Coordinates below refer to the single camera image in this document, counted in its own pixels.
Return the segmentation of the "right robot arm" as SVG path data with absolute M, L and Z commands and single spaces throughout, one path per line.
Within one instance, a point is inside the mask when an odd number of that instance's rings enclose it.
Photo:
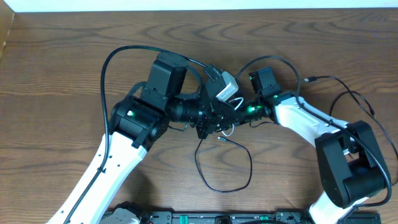
M 323 192 L 308 209 L 312 223 L 341 223 L 360 207 L 378 207 L 392 196 L 392 180 L 376 137 L 364 121 L 349 123 L 281 90 L 271 68 L 249 74 L 270 119 L 315 147 Z M 366 200 L 382 190 L 385 199 Z

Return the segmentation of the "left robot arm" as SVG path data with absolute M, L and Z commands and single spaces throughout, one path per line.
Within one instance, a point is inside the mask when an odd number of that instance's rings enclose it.
M 49 223 L 99 223 L 122 183 L 170 122 L 196 127 L 201 138 L 220 128 L 223 115 L 210 124 L 214 105 L 224 105 L 238 84 L 212 65 L 205 67 L 209 79 L 203 83 L 191 62 L 173 52 L 157 55 L 148 80 L 136 84 L 111 115 L 104 116 L 106 130 L 96 157 Z

